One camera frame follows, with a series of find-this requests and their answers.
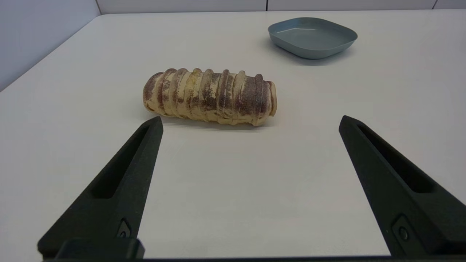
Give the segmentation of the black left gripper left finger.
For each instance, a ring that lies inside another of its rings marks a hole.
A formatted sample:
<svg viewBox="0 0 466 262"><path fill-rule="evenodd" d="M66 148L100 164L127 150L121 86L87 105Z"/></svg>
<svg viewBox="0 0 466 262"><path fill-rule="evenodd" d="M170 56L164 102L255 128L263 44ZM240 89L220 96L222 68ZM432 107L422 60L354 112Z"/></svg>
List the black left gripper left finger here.
<svg viewBox="0 0 466 262"><path fill-rule="evenodd" d="M134 260L163 134L160 117L138 127L38 241L44 260Z"/></svg>

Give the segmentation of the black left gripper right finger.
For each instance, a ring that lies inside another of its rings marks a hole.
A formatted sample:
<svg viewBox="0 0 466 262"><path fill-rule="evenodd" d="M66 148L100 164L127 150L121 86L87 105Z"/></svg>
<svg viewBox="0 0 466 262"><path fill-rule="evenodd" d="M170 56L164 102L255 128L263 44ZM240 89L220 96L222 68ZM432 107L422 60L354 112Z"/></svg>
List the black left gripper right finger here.
<svg viewBox="0 0 466 262"><path fill-rule="evenodd" d="M465 205L363 122L339 133L393 257L464 257Z"/></svg>

